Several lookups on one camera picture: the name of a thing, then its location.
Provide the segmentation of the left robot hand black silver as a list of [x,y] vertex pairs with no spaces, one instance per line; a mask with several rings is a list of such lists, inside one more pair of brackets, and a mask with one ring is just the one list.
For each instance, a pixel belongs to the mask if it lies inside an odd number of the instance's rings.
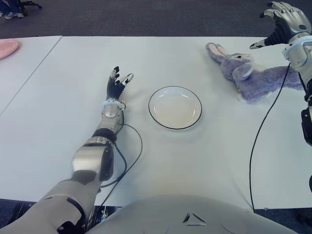
[[119,67],[115,67],[109,75],[107,89],[106,89],[106,99],[116,99],[119,100],[125,87],[133,79],[134,75],[132,73],[128,74],[124,79],[119,78]]

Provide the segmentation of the right robot hand black silver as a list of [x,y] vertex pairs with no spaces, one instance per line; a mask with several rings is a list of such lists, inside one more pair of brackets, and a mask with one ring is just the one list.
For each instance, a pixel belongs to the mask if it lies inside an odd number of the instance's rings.
[[271,1],[267,5],[270,8],[263,11],[259,17],[261,19],[266,16],[272,18],[275,29],[266,39],[253,43],[250,49],[288,44],[296,38],[312,34],[312,25],[302,10],[286,2]]

